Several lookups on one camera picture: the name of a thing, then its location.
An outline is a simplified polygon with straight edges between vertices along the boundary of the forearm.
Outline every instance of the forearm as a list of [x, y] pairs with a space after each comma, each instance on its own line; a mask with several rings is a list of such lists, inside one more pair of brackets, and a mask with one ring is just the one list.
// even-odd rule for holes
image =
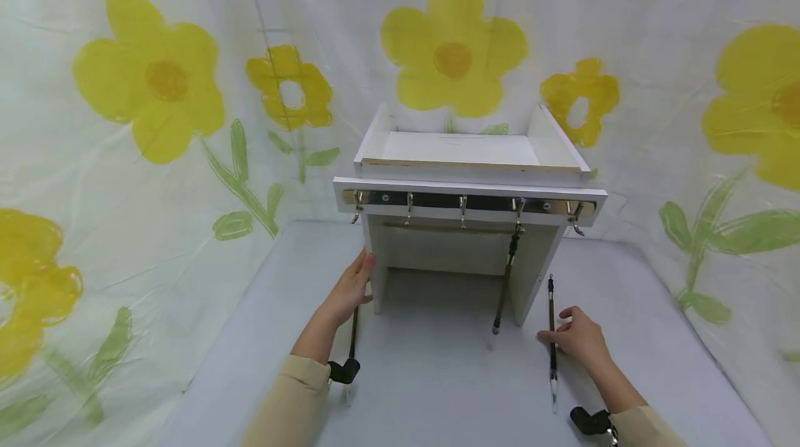
[[242, 438], [242, 447], [306, 447], [328, 395], [331, 368], [289, 356]]
[[647, 405], [642, 395], [633, 388], [630, 380], [611, 359], [588, 365], [586, 371], [597, 386], [610, 414], [620, 414]]
[[672, 428], [626, 378], [610, 358], [586, 367], [611, 414], [620, 445], [630, 447], [685, 447]]
[[337, 329], [336, 321], [332, 320], [332, 316], [328, 315], [326, 310], [317, 310], [306, 324], [306, 329], [300, 333], [298, 341], [294, 343], [291, 354], [326, 365], [331, 359], [331, 348]]

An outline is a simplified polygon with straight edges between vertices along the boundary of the yellow flower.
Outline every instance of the yellow flower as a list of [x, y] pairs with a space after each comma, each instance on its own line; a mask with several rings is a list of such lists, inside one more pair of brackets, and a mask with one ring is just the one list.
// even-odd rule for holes
[[214, 83], [217, 45], [200, 27], [166, 27], [147, 0], [106, 0], [116, 41], [97, 39], [75, 57], [78, 92], [109, 121], [133, 123], [133, 141], [149, 162], [178, 158], [191, 136], [209, 136], [225, 120]]
[[799, 191], [800, 32], [777, 25], [742, 32], [722, 49], [717, 82], [726, 94], [702, 119], [711, 148], [753, 154], [759, 178]]
[[483, 0], [428, 0], [426, 12], [395, 8], [381, 27], [381, 44], [402, 67], [398, 99], [414, 110], [451, 105], [459, 117], [483, 117], [502, 99], [500, 78], [528, 54], [512, 21], [484, 19]]
[[[267, 114], [283, 129], [294, 131], [300, 126], [330, 126], [333, 117], [328, 102], [333, 99], [331, 86], [312, 63], [302, 63], [297, 48], [290, 45], [268, 48], [267, 56], [251, 58], [245, 67], [253, 86], [261, 90], [261, 101]], [[304, 102], [296, 109], [281, 99], [280, 86], [286, 82], [299, 86]]]
[[0, 387], [14, 382], [42, 347], [44, 330], [69, 316], [83, 293], [81, 273], [59, 267], [59, 227], [42, 217], [0, 208]]
[[[553, 117], [564, 133], [582, 147], [591, 147], [600, 136], [600, 120], [619, 102], [619, 85], [614, 76], [601, 76], [602, 62], [598, 58], [586, 58], [575, 64], [569, 74], [554, 74], [543, 80], [539, 93], [547, 102]], [[589, 103], [582, 125], [573, 128], [567, 123], [569, 110], [583, 96]]]

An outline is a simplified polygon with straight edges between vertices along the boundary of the white wooden stand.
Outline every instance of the white wooden stand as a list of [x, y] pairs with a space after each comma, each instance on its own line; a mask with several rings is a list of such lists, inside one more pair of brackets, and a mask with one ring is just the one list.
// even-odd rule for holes
[[518, 218], [509, 293], [522, 325], [564, 231], [591, 226], [607, 197], [585, 188], [590, 168], [545, 106], [527, 136], [509, 136], [399, 132], [384, 105], [354, 164], [333, 187], [377, 259], [376, 314], [389, 268], [501, 277]]

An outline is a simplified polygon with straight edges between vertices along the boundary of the black clip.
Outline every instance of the black clip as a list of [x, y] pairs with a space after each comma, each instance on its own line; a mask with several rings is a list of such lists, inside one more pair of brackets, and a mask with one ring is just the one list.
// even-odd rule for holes
[[331, 380], [343, 385], [352, 384], [356, 374], [361, 370], [361, 364], [354, 358], [348, 358], [344, 365], [339, 365], [334, 361], [328, 362], [328, 365], [331, 367]]
[[569, 419], [575, 423], [584, 435], [610, 435], [611, 445], [617, 445], [617, 429], [611, 424], [607, 410], [589, 415], [583, 407], [576, 407], [569, 413]]

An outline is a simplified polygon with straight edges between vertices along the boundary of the white tabletop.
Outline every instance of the white tabletop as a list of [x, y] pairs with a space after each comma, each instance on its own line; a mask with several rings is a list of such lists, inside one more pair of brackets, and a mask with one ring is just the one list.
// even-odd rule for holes
[[[236, 446], [294, 339], [362, 245], [360, 226], [286, 227], [160, 445]], [[603, 326], [622, 370], [690, 446], [769, 446], [635, 249], [567, 239], [551, 273], [556, 305], [580, 305]], [[499, 283], [392, 273], [384, 313], [362, 309], [353, 405], [333, 384], [317, 445], [595, 445], [572, 427], [569, 411], [596, 412], [601, 401], [567, 357], [559, 359], [558, 415], [551, 412], [548, 350], [535, 340], [547, 327], [543, 293], [522, 329], [504, 320], [491, 353], [485, 344]], [[335, 345], [339, 362], [348, 343], [346, 325]]]

